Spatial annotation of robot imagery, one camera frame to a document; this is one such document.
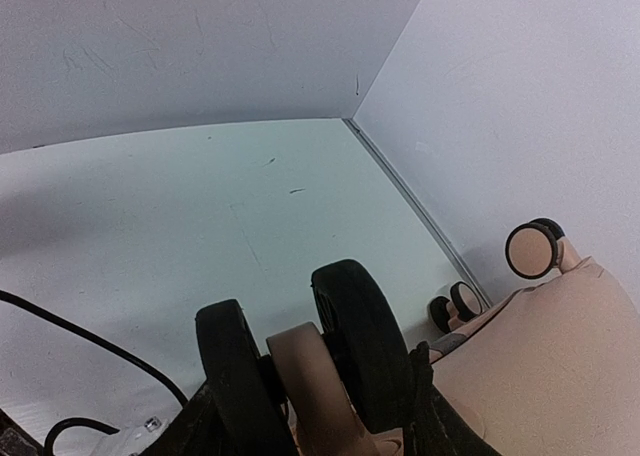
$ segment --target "white floor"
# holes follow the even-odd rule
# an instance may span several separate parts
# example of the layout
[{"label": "white floor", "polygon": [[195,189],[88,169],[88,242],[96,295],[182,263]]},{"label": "white floor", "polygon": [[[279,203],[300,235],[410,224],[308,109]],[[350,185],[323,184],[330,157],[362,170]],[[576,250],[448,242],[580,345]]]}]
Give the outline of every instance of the white floor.
[{"label": "white floor", "polygon": [[[209,126],[0,157],[0,286],[146,359],[204,379],[196,311],[241,301],[256,339],[316,320],[311,272],[361,261],[409,344],[459,276],[341,121]],[[58,420],[115,426],[178,411],[153,379],[0,305],[0,407],[42,441]],[[96,435],[66,432],[57,455]]]}]

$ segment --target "wheel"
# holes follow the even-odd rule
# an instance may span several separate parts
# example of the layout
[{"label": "wheel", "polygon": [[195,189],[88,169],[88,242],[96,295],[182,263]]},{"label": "wheel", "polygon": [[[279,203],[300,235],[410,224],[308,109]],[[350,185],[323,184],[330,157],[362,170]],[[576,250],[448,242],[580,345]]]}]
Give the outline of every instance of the wheel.
[{"label": "wheel", "polygon": [[429,315],[431,316],[431,320],[444,334],[449,334],[451,332],[451,328],[449,327],[451,315],[447,310],[448,303],[449,300],[444,296],[438,296],[429,303]]},{"label": "wheel", "polygon": [[553,219],[537,218],[537,219],[534,219],[531,222],[543,225],[545,228],[547,228],[549,231],[551,231],[551,234],[553,234],[553,236],[556,238],[556,240],[558,240],[560,238],[564,238],[564,236],[565,236],[564,230]]},{"label": "wheel", "polygon": [[345,260],[316,270],[314,298],[324,340],[360,419],[371,433],[411,420],[415,383],[398,324],[367,270]]},{"label": "wheel", "polygon": [[297,416],[304,455],[380,455],[353,408],[329,348],[313,323],[267,338],[274,366]]},{"label": "wheel", "polygon": [[284,390],[270,358],[260,358],[238,301],[198,311],[196,334],[207,384],[238,454],[297,456],[280,406]]},{"label": "wheel", "polygon": [[536,221],[540,220],[522,224],[514,229],[505,245],[509,267],[524,279],[542,278],[558,261],[558,238],[547,225]]},{"label": "wheel", "polygon": [[451,294],[453,305],[458,310],[458,319],[460,321],[466,323],[482,314],[480,298],[468,284],[459,281],[451,286],[449,293]]}]

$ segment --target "black rubber wheel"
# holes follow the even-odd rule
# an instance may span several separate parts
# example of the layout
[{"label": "black rubber wheel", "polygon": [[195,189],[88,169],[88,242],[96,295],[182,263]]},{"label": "black rubber wheel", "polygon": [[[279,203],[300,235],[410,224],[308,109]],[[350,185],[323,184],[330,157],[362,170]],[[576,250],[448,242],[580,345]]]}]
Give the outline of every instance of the black rubber wheel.
[{"label": "black rubber wheel", "polygon": [[272,377],[264,369],[268,361],[260,359],[238,301],[198,311],[196,334],[207,384],[238,455],[297,456],[280,407],[281,392],[265,385]]},{"label": "black rubber wheel", "polygon": [[[544,268],[541,268],[534,273],[523,272],[522,268],[518,267],[518,262],[513,261],[512,254],[511,254],[514,238],[516,238],[519,235],[519,233],[521,233],[522,231],[529,230],[529,229],[534,229],[537,232],[541,233],[546,238],[549,244],[548,264],[545,261]],[[509,267],[518,276],[524,279],[529,279],[529,280],[539,279],[546,276],[549,273],[549,271],[551,271],[556,266],[556,263],[558,261],[558,241],[554,236],[554,234],[551,232],[551,230],[543,224],[536,223],[536,222],[521,224],[516,229],[511,231],[511,234],[507,238],[507,243],[505,244],[505,256],[507,258],[507,263],[509,264]]]},{"label": "black rubber wheel", "polygon": [[449,303],[449,300],[444,296],[438,296],[429,303],[429,315],[431,316],[431,320],[444,334],[449,334],[451,332],[451,328],[449,328],[451,315],[449,314],[449,311],[447,311],[447,303]]},{"label": "black rubber wheel", "polygon": [[[473,309],[469,308],[469,306],[467,306],[467,304],[464,302],[464,298],[462,297],[462,291],[470,291],[471,293],[473,293],[478,303],[478,308],[479,308],[478,312],[474,311]],[[478,298],[478,295],[471,288],[471,286],[469,286],[465,282],[458,281],[456,284],[451,286],[451,290],[449,293],[451,294],[451,301],[453,302],[454,306],[458,310],[458,319],[460,321],[464,321],[465,323],[467,323],[471,321],[473,318],[475,318],[476,316],[479,316],[480,314],[482,314],[482,303],[480,302],[480,298]]]},{"label": "black rubber wheel", "polygon": [[382,291],[358,262],[311,276],[325,342],[366,428],[373,434],[411,421],[415,383],[409,354]]},{"label": "black rubber wheel", "polygon": [[564,236],[565,236],[564,230],[553,219],[537,218],[537,219],[534,219],[531,222],[543,225],[545,228],[547,228],[549,231],[551,231],[551,234],[553,234],[553,237],[556,238],[556,240],[558,240],[560,238],[564,238]]}]

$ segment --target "black strap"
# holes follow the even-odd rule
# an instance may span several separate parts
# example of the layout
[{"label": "black strap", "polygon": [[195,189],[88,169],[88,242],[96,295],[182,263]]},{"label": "black strap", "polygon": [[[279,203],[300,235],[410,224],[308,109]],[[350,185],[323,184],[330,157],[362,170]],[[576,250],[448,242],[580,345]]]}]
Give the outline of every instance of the black strap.
[{"label": "black strap", "polygon": [[160,438],[140,456],[237,456],[209,387],[203,385]]},{"label": "black strap", "polygon": [[465,423],[433,385],[429,345],[409,354],[415,375],[414,422],[404,428],[407,456],[500,456]]}]

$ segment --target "white panel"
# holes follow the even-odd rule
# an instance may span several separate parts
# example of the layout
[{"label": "white panel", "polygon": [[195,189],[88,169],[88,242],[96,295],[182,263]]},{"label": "white panel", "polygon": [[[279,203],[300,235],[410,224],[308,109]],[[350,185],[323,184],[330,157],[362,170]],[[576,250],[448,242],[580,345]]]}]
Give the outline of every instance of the white panel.
[{"label": "white panel", "polygon": [[[241,301],[262,341],[315,320],[311,272],[361,261],[408,341],[455,270],[341,121],[250,123],[100,138],[0,157],[0,281],[166,372],[203,381],[194,316]],[[0,407],[42,440],[58,420],[170,417],[136,368],[0,304]],[[99,435],[65,432],[56,454]]]},{"label": "white panel", "polygon": [[0,153],[351,117],[419,0],[0,0]]},{"label": "white panel", "polygon": [[422,0],[356,121],[494,299],[548,216],[640,304],[639,0]]}]

